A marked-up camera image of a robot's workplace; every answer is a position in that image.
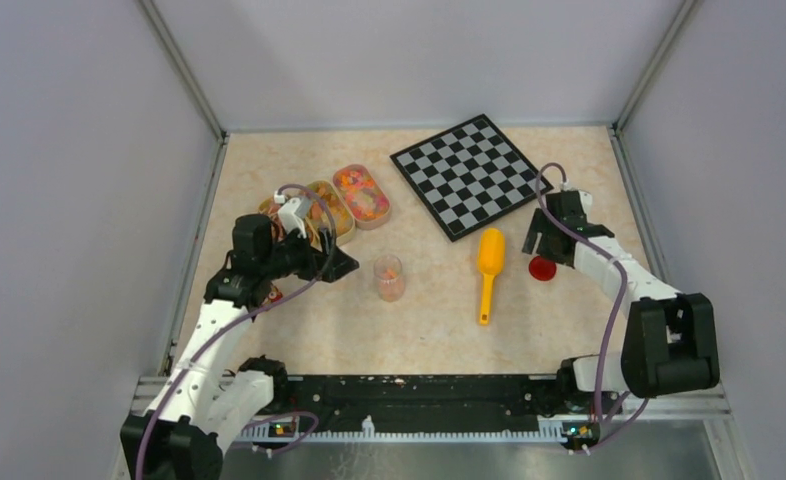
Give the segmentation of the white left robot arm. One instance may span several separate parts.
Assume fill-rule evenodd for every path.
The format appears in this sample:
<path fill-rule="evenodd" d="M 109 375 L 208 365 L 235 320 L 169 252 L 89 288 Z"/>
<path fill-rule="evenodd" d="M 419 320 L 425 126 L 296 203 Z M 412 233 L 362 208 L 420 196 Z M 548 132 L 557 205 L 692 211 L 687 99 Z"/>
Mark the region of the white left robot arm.
<path fill-rule="evenodd" d="M 206 285 L 186 348 L 144 413 L 129 415 L 120 430 L 132 478 L 217 479 L 252 418 L 288 404 L 287 383 L 260 370 L 239 372 L 221 387 L 232 351 L 258 316 L 360 264 L 326 229 L 314 247 L 301 228 L 277 238 L 274 227 L 265 214 L 236 220 L 232 248 Z"/>

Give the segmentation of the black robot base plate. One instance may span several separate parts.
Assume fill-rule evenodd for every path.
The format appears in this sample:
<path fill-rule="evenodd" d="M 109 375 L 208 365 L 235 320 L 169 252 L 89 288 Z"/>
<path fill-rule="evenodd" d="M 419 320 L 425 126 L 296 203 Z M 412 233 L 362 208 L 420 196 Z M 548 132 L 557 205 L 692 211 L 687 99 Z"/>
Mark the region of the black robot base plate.
<path fill-rule="evenodd" d="M 275 383 L 263 415 L 307 411 L 320 433 L 534 432 L 556 415 L 587 418 L 594 395 L 553 375 L 304 375 Z"/>

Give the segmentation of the black white chessboard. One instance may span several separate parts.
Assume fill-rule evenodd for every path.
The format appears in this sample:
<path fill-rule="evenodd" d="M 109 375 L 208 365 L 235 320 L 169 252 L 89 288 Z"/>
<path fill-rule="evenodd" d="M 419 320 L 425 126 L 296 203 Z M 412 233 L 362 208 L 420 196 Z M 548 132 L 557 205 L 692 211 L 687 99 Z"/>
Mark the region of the black white chessboard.
<path fill-rule="evenodd" d="M 405 147 L 390 160 L 452 242 L 553 189 L 485 114 Z"/>

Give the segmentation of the pink tray with candies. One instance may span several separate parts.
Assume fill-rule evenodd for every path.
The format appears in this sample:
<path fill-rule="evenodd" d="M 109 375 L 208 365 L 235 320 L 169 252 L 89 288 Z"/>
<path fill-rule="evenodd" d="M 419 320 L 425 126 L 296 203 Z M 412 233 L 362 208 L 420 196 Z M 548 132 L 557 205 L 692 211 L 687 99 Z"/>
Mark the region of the pink tray with candies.
<path fill-rule="evenodd" d="M 351 164 L 337 170 L 332 184 L 358 229 L 373 230 L 389 221 L 391 201 L 365 166 Z"/>

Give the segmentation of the yellow tray with lollipops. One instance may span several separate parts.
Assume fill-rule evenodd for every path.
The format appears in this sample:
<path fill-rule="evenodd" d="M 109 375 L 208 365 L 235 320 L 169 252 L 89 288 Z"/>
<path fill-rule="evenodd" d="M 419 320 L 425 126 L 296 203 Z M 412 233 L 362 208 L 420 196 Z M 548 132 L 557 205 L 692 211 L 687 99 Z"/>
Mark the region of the yellow tray with lollipops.
<path fill-rule="evenodd" d="M 281 208 L 272 198 L 267 198 L 258 206 L 258 213 L 266 215 L 272 222 L 273 235 L 276 237 L 283 237 L 285 234 L 284 227 L 278 217 L 278 210 Z"/>

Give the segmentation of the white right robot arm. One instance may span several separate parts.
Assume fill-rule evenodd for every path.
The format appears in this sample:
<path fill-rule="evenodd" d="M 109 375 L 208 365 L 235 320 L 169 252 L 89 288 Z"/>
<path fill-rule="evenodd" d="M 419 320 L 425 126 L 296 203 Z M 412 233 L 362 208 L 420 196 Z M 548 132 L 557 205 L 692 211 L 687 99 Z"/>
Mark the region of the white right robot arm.
<path fill-rule="evenodd" d="M 606 322 L 626 320 L 621 348 L 566 359 L 555 385 L 558 404 L 581 412 L 596 391 L 628 391 L 638 398 L 706 390 L 720 381 L 714 309 L 702 293 L 684 293 L 655 277 L 615 234 L 587 218 L 588 193 L 567 190 L 541 197 L 523 250 L 569 267 L 595 282 L 613 301 Z"/>

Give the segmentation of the clear glass jar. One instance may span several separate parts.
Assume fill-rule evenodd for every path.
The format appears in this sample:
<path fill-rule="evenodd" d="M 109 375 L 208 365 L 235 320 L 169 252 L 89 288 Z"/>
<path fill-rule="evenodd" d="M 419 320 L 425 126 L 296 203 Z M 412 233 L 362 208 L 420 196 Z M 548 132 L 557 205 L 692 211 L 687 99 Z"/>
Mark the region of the clear glass jar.
<path fill-rule="evenodd" d="M 405 277 L 401 260 L 392 254 L 378 257 L 373 264 L 376 292 L 386 302 L 398 301 L 405 292 Z"/>

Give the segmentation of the red jar lid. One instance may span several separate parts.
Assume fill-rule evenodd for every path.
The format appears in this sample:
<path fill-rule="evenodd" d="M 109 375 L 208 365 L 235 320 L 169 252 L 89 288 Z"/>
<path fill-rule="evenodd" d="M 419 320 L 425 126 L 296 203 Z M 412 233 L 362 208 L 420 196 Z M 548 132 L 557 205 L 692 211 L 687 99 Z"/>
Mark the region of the red jar lid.
<path fill-rule="evenodd" d="M 557 274 L 557 264 L 542 256 L 535 256 L 528 264 L 528 272 L 534 279 L 548 282 Z"/>

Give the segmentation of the yellow plastic scoop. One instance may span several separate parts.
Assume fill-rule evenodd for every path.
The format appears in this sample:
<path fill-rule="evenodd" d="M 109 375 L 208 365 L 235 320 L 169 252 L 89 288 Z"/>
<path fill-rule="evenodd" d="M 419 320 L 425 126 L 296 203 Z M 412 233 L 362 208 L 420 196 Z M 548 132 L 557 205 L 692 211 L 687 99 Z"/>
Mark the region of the yellow plastic scoop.
<path fill-rule="evenodd" d="M 491 227 L 484 230 L 476 260 L 477 270 L 482 275 L 478 322 L 483 326 L 491 321 L 494 282 L 504 268 L 505 247 L 505 237 L 499 229 Z"/>

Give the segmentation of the red owl toy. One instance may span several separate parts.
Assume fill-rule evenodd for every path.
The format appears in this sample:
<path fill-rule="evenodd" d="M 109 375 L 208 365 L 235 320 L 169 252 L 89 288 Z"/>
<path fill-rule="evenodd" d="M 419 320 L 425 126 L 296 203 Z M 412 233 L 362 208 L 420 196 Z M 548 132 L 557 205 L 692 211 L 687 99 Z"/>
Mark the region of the red owl toy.
<path fill-rule="evenodd" d="M 264 305 L 272 304 L 277 302 L 278 300 L 281 300 L 282 298 L 283 298 L 282 291 L 275 284 L 271 284 L 269 292 L 265 297 L 263 304 Z"/>

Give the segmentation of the cream tray with gummies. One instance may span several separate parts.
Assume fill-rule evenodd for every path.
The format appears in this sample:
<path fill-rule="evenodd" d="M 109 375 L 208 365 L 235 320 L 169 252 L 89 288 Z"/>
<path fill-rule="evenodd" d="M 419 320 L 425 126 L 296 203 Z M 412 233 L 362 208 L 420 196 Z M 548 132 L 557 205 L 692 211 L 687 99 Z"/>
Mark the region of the cream tray with gummies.
<path fill-rule="evenodd" d="M 351 211 L 347 208 L 335 187 L 326 180 L 316 180 L 306 187 L 318 195 L 330 210 L 334 218 L 336 242 L 339 247 L 350 242 L 355 236 L 356 223 Z M 315 201 L 306 215 L 307 223 L 317 231 L 320 227 L 330 228 L 330 222 L 324 210 Z"/>

